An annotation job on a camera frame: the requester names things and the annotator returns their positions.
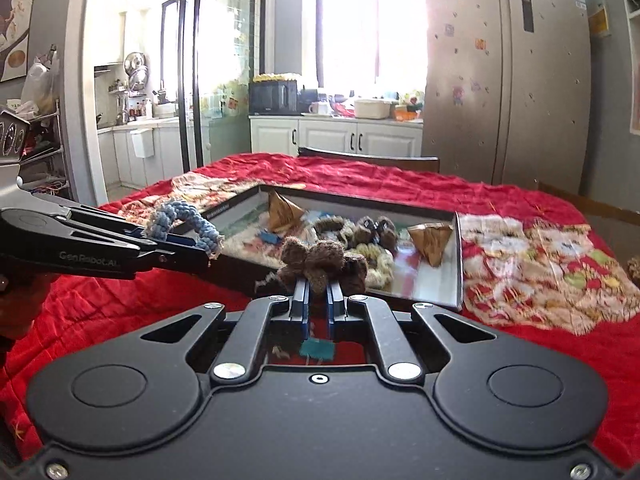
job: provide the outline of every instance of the teal tag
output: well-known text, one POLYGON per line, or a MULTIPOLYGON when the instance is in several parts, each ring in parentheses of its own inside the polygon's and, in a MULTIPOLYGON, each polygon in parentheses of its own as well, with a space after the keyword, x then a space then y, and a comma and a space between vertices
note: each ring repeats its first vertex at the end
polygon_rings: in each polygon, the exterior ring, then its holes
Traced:
POLYGON ((326 339, 309 338, 302 343, 298 353, 302 357, 332 361, 335 355, 335 343, 326 339))

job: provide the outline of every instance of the wooden chair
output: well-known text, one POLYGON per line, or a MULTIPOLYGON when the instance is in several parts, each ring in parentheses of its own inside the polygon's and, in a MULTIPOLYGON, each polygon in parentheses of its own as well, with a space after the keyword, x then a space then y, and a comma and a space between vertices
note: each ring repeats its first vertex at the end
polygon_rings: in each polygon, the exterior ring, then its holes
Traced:
POLYGON ((313 148, 298 148, 299 156, 321 156, 322 158, 339 158, 353 162, 368 162, 376 166, 391 166, 409 171, 431 171, 440 173, 440 159, 437 156, 404 157, 404 156, 373 156, 356 155, 355 153, 326 152, 313 148))
POLYGON ((640 255, 640 212, 597 202, 542 182, 538 184, 538 190, 573 204, 614 251, 623 267, 629 259, 640 255))

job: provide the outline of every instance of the red tablecloth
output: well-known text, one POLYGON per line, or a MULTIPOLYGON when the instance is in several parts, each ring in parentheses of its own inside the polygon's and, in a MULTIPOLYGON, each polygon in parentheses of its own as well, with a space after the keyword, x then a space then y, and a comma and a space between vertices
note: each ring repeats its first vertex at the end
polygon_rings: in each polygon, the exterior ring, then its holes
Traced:
MULTIPOLYGON (((562 225, 581 224, 570 204, 549 195, 513 186, 470 184, 453 176, 379 168, 364 163, 293 158, 263 153, 236 155, 198 170, 207 176, 256 178, 279 184, 304 183, 327 190, 390 202, 428 206, 477 215, 498 214, 521 221, 542 218, 562 225)), ((167 194, 169 182, 124 199, 167 194)), ((121 203, 105 209, 116 212, 121 203)), ((198 279, 164 270, 140 274, 132 282, 63 276, 54 284, 31 333, 8 356, 0 379, 0 402, 7 424, 26 458, 40 441, 24 410, 28 381, 51 360, 130 332, 207 301, 240 309, 247 298, 198 279)), ((627 322, 600 322, 588 334, 507 326, 513 335, 565 352, 594 367, 609 388, 609 409, 595 445, 620 466, 640 461, 640 317, 627 322)), ((338 349, 340 359, 351 352, 338 349)))

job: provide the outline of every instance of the sliding glass door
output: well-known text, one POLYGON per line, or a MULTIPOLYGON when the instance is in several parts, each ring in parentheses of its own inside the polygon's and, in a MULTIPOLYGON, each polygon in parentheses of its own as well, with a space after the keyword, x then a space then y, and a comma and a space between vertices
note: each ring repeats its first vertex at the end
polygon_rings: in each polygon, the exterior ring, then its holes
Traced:
POLYGON ((251 151, 249 81, 264 70, 264 0, 178 0, 163 15, 175 9, 180 146, 189 171, 251 151))

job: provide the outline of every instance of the black microwave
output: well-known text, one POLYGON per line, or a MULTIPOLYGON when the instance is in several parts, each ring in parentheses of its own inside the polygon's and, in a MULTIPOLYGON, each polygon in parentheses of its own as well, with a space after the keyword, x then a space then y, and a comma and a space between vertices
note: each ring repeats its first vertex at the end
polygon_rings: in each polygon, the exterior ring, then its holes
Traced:
POLYGON ((251 115, 297 115, 297 81, 258 81, 249 83, 251 115))

